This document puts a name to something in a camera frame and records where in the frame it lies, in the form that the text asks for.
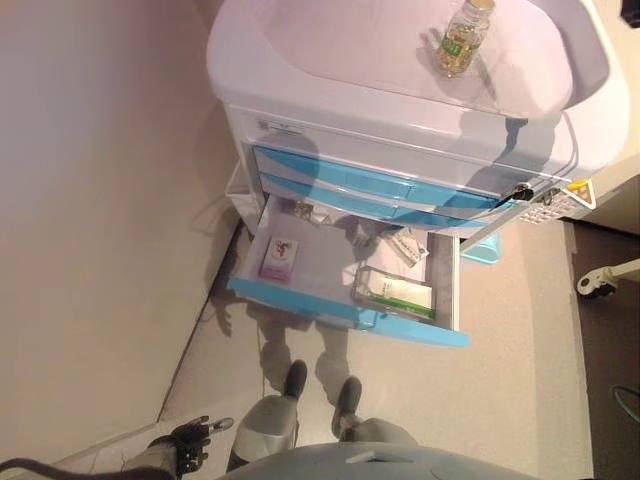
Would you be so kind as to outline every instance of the black cable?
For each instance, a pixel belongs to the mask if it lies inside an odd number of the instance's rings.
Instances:
[[[622,400],[622,398],[620,397],[620,392],[629,393],[638,398],[640,398],[640,392],[633,390],[629,387],[625,387],[624,385],[614,385],[613,387],[611,387],[611,395],[613,395],[613,399],[618,404],[618,406],[622,410],[624,410],[624,413],[629,415],[636,422],[640,423],[640,417],[638,417],[638,414],[635,413],[633,410],[631,410],[631,408],[629,408],[629,406],[626,403],[624,403],[624,400]]]
[[[21,468],[54,480],[175,480],[166,470],[153,467],[139,467],[122,472],[74,473],[40,463],[30,458],[12,458],[0,463],[0,472],[11,468]]]

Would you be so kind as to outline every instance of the pink box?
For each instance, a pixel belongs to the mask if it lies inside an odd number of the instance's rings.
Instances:
[[[271,237],[264,255],[260,276],[288,282],[298,252],[298,242],[281,237]]]

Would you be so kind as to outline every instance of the caster wheel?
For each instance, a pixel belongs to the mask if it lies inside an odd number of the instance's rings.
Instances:
[[[299,400],[305,383],[307,383],[307,365],[302,360],[296,360],[289,367],[282,395]]]
[[[593,281],[589,275],[585,275],[580,279],[576,290],[580,294],[582,298],[586,298],[588,300],[598,298],[598,297],[606,297],[616,293],[616,287],[611,285],[610,283],[596,283]]]

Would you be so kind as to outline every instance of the wall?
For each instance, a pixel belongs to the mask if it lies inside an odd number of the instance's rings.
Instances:
[[[640,55],[637,51],[640,29],[630,28],[620,18],[620,1],[595,0],[595,3],[627,79],[631,122],[621,154],[593,177],[598,203],[602,207],[591,215],[575,217],[640,234],[640,206],[637,202],[629,202],[629,199],[638,198],[638,182],[627,182],[640,175]]]
[[[236,224],[201,13],[0,3],[0,461],[159,414]]]

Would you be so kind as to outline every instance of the dark floor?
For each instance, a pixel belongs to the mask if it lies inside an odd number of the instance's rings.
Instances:
[[[588,271],[640,257],[640,239],[575,225],[576,280]],[[579,300],[595,478],[640,478],[640,425],[614,402],[616,384],[640,387],[640,284],[621,281],[605,298]],[[638,401],[626,397],[638,411]]]

